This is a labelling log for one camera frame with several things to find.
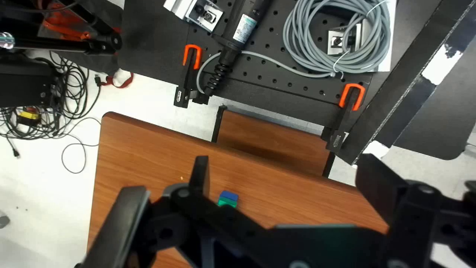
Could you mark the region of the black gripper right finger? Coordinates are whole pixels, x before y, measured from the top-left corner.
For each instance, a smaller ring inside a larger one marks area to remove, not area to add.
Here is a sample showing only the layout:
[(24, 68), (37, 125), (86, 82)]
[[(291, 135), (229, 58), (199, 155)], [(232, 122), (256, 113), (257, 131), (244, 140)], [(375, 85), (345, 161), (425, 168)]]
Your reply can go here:
[(461, 199), (437, 188), (401, 179), (373, 155), (357, 161), (355, 186), (388, 225), (378, 253), (385, 268), (440, 268), (431, 260), (434, 243), (444, 244), (476, 266), (476, 191), (465, 183)]

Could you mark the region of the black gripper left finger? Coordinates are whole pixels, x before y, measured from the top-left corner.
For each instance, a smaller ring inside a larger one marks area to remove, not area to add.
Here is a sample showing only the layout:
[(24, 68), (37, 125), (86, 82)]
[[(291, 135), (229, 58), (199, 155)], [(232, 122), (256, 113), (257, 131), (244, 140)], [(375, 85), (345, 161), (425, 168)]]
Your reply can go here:
[(144, 186), (119, 191), (102, 226), (79, 268), (151, 268), (156, 253), (174, 247), (193, 268), (202, 262), (192, 220), (178, 207), (208, 193), (208, 158), (196, 156), (187, 185), (172, 185), (154, 202)]

